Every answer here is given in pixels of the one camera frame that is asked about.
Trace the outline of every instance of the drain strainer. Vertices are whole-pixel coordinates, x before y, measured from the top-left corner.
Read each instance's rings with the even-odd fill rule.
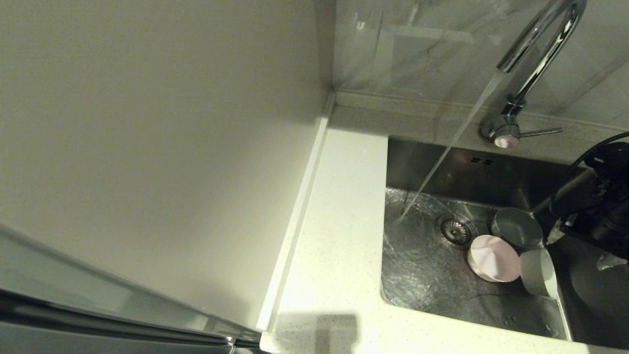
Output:
[[[441,215],[437,219],[441,235],[456,246],[466,246],[476,236],[476,229],[467,218],[457,214]]]

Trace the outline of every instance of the chrome faucet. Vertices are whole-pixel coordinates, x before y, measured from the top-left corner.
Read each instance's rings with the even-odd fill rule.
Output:
[[[481,137],[493,141],[498,147],[514,147],[518,145],[520,138],[534,135],[559,133],[563,128],[538,130],[529,133],[520,133],[520,126],[516,120],[519,112],[526,106],[526,95],[531,91],[535,83],[548,69],[559,50],[564,46],[568,38],[577,26],[583,12],[586,9],[587,0],[550,0],[544,8],[535,15],[526,28],[520,33],[518,39],[504,55],[497,68],[503,72],[511,72],[522,57],[540,35],[553,23],[560,14],[565,13],[564,20],[557,33],[544,50],[544,55],[528,76],[522,88],[516,94],[507,95],[507,105],[498,117],[488,120],[481,128]]]

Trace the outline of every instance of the water stream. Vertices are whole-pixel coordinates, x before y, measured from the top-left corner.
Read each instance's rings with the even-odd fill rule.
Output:
[[[439,168],[439,165],[441,165],[441,162],[443,162],[443,159],[445,159],[445,156],[448,154],[448,152],[450,152],[450,149],[452,148],[452,146],[456,144],[457,141],[459,141],[459,138],[461,138],[461,135],[463,134],[463,132],[465,132],[465,129],[467,128],[467,126],[471,123],[474,116],[476,116],[476,113],[478,113],[482,105],[485,103],[485,101],[487,101],[491,93],[494,92],[494,90],[498,87],[498,84],[500,83],[500,81],[502,81],[502,79],[506,75],[507,75],[506,73],[500,70],[496,70],[496,72],[494,73],[494,76],[492,76],[489,82],[487,83],[485,90],[481,93],[480,97],[478,97],[478,100],[476,101],[476,103],[474,103],[474,106],[470,110],[470,113],[467,115],[467,118],[465,118],[463,123],[461,123],[461,126],[459,127],[457,132],[454,134],[454,136],[452,137],[452,140],[450,141],[448,146],[445,148],[445,150],[439,157],[439,160],[437,160],[437,163],[435,163],[435,165],[432,167],[432,169],[428,173],[428,176],[424,178],[424,181],[421,183],[420,189],[418,189],[414,193],[413,197],[410,198],[410,202],[404,208],[404,212],[402,213],[402,216],[400,216],[400,219],[406,216],[406,213],[408,213],[408,211],[411,209],[411,206],[413,206],[413,204],[417,200],[417,197],[420,195],[421,191],[424,189],[426,184],[428,184],[432,175],[435,174],[435,171]]]

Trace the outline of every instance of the backsplash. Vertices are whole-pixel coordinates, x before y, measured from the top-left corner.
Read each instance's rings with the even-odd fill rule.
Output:
[[[473,104],[547,0],[338,0],[335,87]],[[525,111],[629,128],[629,1],[589,1]],[[537,63],[557,20],[489,100],[502,108]]]

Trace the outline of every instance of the sink basin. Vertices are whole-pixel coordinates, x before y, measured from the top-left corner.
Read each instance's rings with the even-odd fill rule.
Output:
[[[453,148],[400,219],[444,148],[389,139],[382,253],[386,300],[472,323],[629,348],[629,268],[597,270],[604,251],[569,236],[548,246],[559,300],[529,294],[520,279],[487,282],[466,262],[466,246],[475,236],[491,233],[496,211],[543,205],[567,166]],[[554,220],[544,209],[535,210],[547,234]],[[444,222],[453,215],[454,224]]]

